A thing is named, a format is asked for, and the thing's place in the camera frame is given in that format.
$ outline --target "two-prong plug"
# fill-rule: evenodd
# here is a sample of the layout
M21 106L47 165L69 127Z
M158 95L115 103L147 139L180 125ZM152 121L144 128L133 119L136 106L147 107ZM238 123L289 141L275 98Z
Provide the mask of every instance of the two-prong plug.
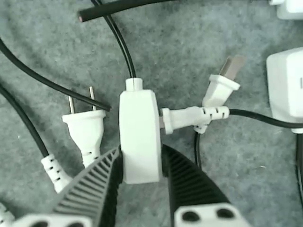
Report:
M90 96L95 99L93 88L89 87ZM73 100L69 96L71 114L62 116L67 123L71 138L81 151L84 167L88 167L100 156L100 144L104 132L104 110L97 110L93 106L92 111L75 113Z

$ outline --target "power cord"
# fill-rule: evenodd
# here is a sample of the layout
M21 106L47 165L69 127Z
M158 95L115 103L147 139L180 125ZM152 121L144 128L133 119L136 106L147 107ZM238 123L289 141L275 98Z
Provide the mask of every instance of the power cord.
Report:
M2 94L11 106L16 110L21 120L29 130L32 135L35 143L37 144L43 159L41 160L42 165L48 176L50 177L54 188L57 193L59 193L69 182L72 180L66 172L63 170L59 162L56 160L53 154L49 154L48 150L45 147L40 135L38 134L33 123L30 121L27 114L24 112L20 104L15 100L15 98L0 84L0 94Z
M96 7L97 6L103 7L104 6L103 3L101 2L101 0L91 0L91 2ZM117 24L115 23L115 21L113 20L111 15L108 15L108 16L104 17L104 20L107 22L110 30L112 30L120 48L121 48L122 54L125 58L125 61L126 61L127 67L128 67L130 77L135 78L136 77L136 71L134 69L133 60L132 60L132 57L131 57L131 55L128 51L128 48L127 48L126 43L124 41L124 38L123 38Z
M297 145L296 145L296 173L298 178L298 187L300 191L300 200L303 207L303 134L297 134Z
M32 135L35 143L37 144L43 157L49 156L49 153L43 143L40 135L38 134L36 128L34 127L31 120L28 118L27 114L24 112L20 104L15 100L15 98L0 84L0 93L7 99L11 106L20 116L21 120L29 130L29 133Z
M98 17L108 16L126 9L131 9L139 6L144 6L153 3L173 1L173 0L116 0L104 4L103 6L83 9L78 12L81 22L96 19Z
M198 133L198 132L195 132L195 136L194 136L194 154L195 154L195 164L199 168L202 168L201 154L200 154L200 137L201 137L201 134Z
M248 117L251 119L258 120L260 122L264 122L270 125L282 127L282 128L288 128L288 129L300 129L303 128L303 123L292 123L292 122L284 122L279 121L277 119L264 116L259 113L247 111L247 110L238 110L238 109L230 109L230 115L237 115L242 117ZM194 156L195 156L195 164L201 168L201 155L200 155L200 134L198 132L195 132L195 138L194 138ZM303 176L301 173L303 173L303 134L297 135L297 172L298 172L298 179L299 179L299 185L300 185L300 192L301 196L303 198L303 191L302 191L302 181Z
M80 101L83 101L85 103L88 103L90 105L98 106L99 108L105 110L105 111L110 111L111 107L107 104L98 102L96 100L92 100L90 98L87 98L83 95L80 95L76 92L73 92L69 89L66 89L48 79L45 77L41 76L40 74L36 73L33 71L31 68L26 66L23 62L21 62L4 44L4 42L0 38L0 51L6 56L15 66L17 66L20 70L24 71L27 75L30 77L36 79L37 81L47 85L48 87L51 87L54 90L60 91L63 94L66 94L68 96L74 97Z
M282 127L282 128L288 128L288 129L303 128L303 123L291 123L291 122L279 121L277 119L267 117L267 116L261 115L259 113L247 111L247 110L231 109L230 110L230 115L248 117L248 118L258 120L260 122L264 122L264 123L271 124L271 125L278 126L278 127Z

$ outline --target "metal prong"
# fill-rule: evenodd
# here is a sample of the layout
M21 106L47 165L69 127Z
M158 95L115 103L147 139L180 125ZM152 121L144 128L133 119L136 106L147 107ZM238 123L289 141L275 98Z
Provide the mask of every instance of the metal prong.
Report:
M234 80L240 71L240 69L245 64L246 58L241 55L236 55L233 58L228 57L226 63L223 65L220 75L228 79Z
M89 93L90 93L91 99L95 100L94 89L92 86L89 87ZM93 105L93 111L96 111L96 110L97 110L97 108Z
M74 107L74 101L72 100L72 97L68 96L68 101L70 103L71 114L74 114L75 113L75 107Z

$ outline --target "white power plug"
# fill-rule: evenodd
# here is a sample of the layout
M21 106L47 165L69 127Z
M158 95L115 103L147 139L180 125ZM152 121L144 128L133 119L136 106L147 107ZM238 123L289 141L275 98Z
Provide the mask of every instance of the white power plug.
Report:
M12 213L0 203L0 227L9 227L14 219Z
M90 96L94 99L92 87L89 87ZM84 167L100 157L100 144L104 132L103 119L106 114L104 110L75 113L72 98L69 97L71 114L62 116L63 122L67 123L71 138L78 146L82 154Z
M303 47L267 58L269 102L274 118L303 122ZM301 134L303 129L292 129Z
M222 106L233 91L239 90L240 84L236 83L234 79L244 63L245 57L241 55L228 57L219 75L210 76L210 83L202 101L203 107ZM195 131L199 134L205 133L210 122L211 120L196 125L194 127Z
M166 134L172 134L175 129L205 124L205 122L209 123L213 120L226 119L229 117L229 109L226 106L191 106L182 110L163 108L162 113Z
M269 4L277 6L277 16L284 20L303 19L302 0L270 0Z

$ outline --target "cable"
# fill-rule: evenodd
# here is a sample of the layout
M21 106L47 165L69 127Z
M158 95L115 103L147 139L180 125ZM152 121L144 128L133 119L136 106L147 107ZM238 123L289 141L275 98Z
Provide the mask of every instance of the cable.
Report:
M29 130L30 134L32 135L34 141L36 142L38 148L41 151L43 157L49 155L45 144L43 143L41 137L39 136L36 128L34 127L33 123L28 118L27 114L24 112L20 104L14 99L14 97L0 84L0 93L7 99L7 101L11 104L11 106L16 110L18 115L20 116L21 120Z
M97 6L103 6L101 0L90 0L96 7ZM132 60L132 57L128 51L128 48L126 46L126 43L124 41L124 38L117 26L117 24L115 23L115 21L113 20L112 16L111 15L108 15L106 17L104 17L105 21L107 22L110 30L112 30L116 40L118 41L118 44L121 48L121 51L122 51L122 54L126 60L126 64L127 64L127 67L128 67L128 71L129 71L129 74L130 74L130 77L131 78L135 78L136 77L136 71L134 69L134 64L133 64L133 60Z
M201 155L200 155L200 136L198 132L195 132L195 137L194 137L194 154L195 154L195 164L199 167L202 168L201 164Z
M32 78L38 80L39 82L51 87L52 89L55 89L57 91L62 92L63 94L66 94L68 96L74 97L80 101L83 101L85 103L88 103L90 105L94 105L94 106L98 106L99 108L105 110L105 111L109 111L111 109L111 107L107 104L103 104L101 102L98 102L96 100L92 100L88 97L85 97L83 95L80 95L76 92L73 92L69 89L66 89L56 83L53 83L52 81L44 78L43 76L39 75L38 73L36 73L35 71L33 71L32 69L30 69L28 66L26 66L23 62L21 62L8 48L7 46L4 44L4 42L1 40L0 38L0 51L2 51L2 53L15 65L17 66L19 69L21 69L22 71L24 71L27 75L31 76Z
M298 187L300 191L301 205L303 207L303 134L297 134L296 162Z
M98 17L108 16L126 9L144 6L153 3L173 1L173 0L116 0L104 4L103 6L83 9L78 12L79 20L85 22Z
M275 125L275 126L278 126L278 127L282 127L282 128L288 128L288 129L303 128L303 123L283 122L283 121L279 121L277 119L267 117L267 116L261 115L259 113L254 113L254 112L251 112L251 111L247 111L247 110L231 109L230 110L230 115L248 117L248 118L252 118L252 119L255 119L255 120L267 123L267 124Z

